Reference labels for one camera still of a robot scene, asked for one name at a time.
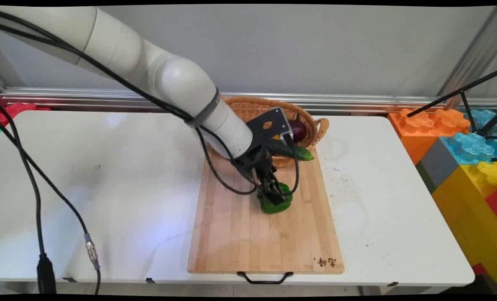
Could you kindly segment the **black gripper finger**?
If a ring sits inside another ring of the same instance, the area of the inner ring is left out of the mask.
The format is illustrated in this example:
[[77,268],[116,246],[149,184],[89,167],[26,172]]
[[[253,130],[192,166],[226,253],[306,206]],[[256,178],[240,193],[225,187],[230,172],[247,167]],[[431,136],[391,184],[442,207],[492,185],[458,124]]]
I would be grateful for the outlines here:
[[269,197],[273,197],[274,193],[272,188],[272,182],[261,182],[256,191],[257,200],[264,200],[269,199]]
[[269,172],[269,200],[274,206],[290,206],[291,195],[286,195],[290,192],[289,187],[278,181],[273,171]]

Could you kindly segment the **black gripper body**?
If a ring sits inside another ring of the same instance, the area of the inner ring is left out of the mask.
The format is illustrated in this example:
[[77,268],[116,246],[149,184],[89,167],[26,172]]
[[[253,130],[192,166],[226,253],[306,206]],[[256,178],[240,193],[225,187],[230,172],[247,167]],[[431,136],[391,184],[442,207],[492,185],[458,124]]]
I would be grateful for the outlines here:
[[252,184],[271,184],[275,182],[273,158],[265,144],[243,153],[242,156],[235,158],[231,163],[243,178]]

